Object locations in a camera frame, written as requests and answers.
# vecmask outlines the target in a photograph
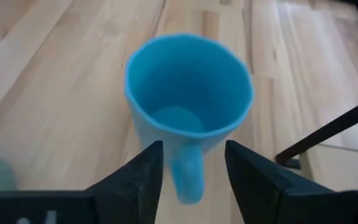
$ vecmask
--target mug rim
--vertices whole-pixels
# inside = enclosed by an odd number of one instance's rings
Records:
[[[153,44],[154,42],[158,42],[162,39],[170,39],[170,38],[177,38],[177,37],[187,37],[187,38],[192,38],[192,39],[197,39],[197,40],[201,40],[204,42],[207,42],[208,44],[214,45],[217,48],[220,48],[221,50],[223,50],[225,53],[227,53],[227,56],[232,58],[234,61],[236,61],[236,63],[238,63],[244,70],[244,75],[246,76],[246,81],[249,84],[249,88],[250,88],[250,100],[249,102],[245,105],[244,109],[241,111],[240,115],[230,124],[219,128],[219,129],[214,129],[211,131],[205,131],[203,133],[198,133],[195,131],[184,131],[184,130],[180,130],[177,128],[172,128],[166,124],[162,124],[159,123],[158,121],[156,121],[153,117],[151,117],[149,114],[147,114],[142,107],[138,104],[138,102],[135,100],[134,95],[131,92],[131,88],[130,88],[130,84],[129,84],[129,67],[131,65],[131,63],[133,62],[133,60],[137,57],[137,55],[139,54],[139,52],[143,51],[146,47],[148,47],[149,45]],[[232,131],[233,129],[236,129],[238,126],[240,126],[240,124],[243,122],[243,120],[246,118],[250,107],[254,101],[254,87],[252,86],[252,81],[250,78],[250,74],[248,72],[248,69],[246,67],[246,65],[244,63],[242,63],[230,50],[228,50],[227,48],[225,48],[225,46],[223,46],[222,44],[220,44],[217,41],[213,41],[204,37],[201,37],[199,35],[196,34],[187,34],[187,33],[179,33],[179,34],[166,34],[166,35],[160,35],[157,37],[154,37],[152,39],[149,39],[145,44],[143,44],[138,50],[136,50],[128,59],[126,66],[125,66],[125,95],[127,97],[127,99],[132,103],[133,107],[136,109],[136,111],[138,111],[138,113],[141,114],[142,117],[144,117],[144,119],[151,124],[152,126],[161,129],[162,131],[166,131],[168,133],[173,133],[173,134],[179,134],[181,136],[187,137],[187,138],[194,138],[194,139],[205,139],[205,138],[210,138],[213,136],[217,136],[220,134],[224,134],[228,131]]]

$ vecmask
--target black metal bar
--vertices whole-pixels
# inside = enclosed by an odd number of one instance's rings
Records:
[[[289,159],[287,161],[284,161],[284,163],[281,165],[287,168],[301,169],[301,163],[299,159]]]
[[[332,122],[311,133],[301,141],[282,151],[275,157],[276,163],[284,165],[285,161],[299,155],[309,148],[329,139],[330,137],[358,123],[358,106],[336,118]]]

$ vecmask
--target wooden table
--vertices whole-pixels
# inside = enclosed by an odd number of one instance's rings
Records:
[[[358,189],[358,150],[320,144],[300,160],[305,177],[337,191]]]
[[[38,0],[0,42],[0,160],[17,187],[85,189],[139,153],[124,65],[176,32],[217,40],[247,64],[255,103],[228,139],[269,159],[358,104],[358,12],[343,3]],[[358,149],[358,126],[325,144]],[[164,173],[157,223],[242,223],[223,146],[205,157],[197,205],[181,206]],[[322,184],[339,176],[322,170]]]

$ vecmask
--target blue mug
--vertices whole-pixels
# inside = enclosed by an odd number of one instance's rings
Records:
[[[242,123],[252,104],[246,66],[212,40],[159,36],[127,62],[125,95],[142,147],[163,141],[180,202],[199,202],[203,154]]]

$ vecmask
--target wood grain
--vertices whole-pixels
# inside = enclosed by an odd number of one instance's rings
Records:
[[[319,145],[301,158],[302,169],[317,183],[333,190],[358,189],[358,152]]]
[[[69,3],[69,0],[38,2],[0,42],[0,101]]]
[[[62,3],[32,6],[27,15],[37,19],[24,27],[34,32],[15,35],[27,35],[21,47],[0,43],[7,52],[0,57],[0,161],[11,166],[18,189],[85,189],[139,153],[124,67],[156,35],[204,35],[247,64],[255,103],[227,139],[269,159],[358,104],[358,13],[347,4],[76,0],[64,10]],[[40,4],[51,8],[35,16]],[[45,26],[53,27],[49,34],[36,32]],[[358,183],[358,155],[341,152],[358,150],[358,125],[323,144],[307,155],[313,178],[341,189],[336,182],[351,184],[338,179],[346,177],[341,171],[354,171]],[[224,142],[206,155],[206,191],[197,205],[179,204],[164,171],[156,223],[242,223],[223,155]]]
[[[36,0],[0,0],[0,21],[8,33]]]

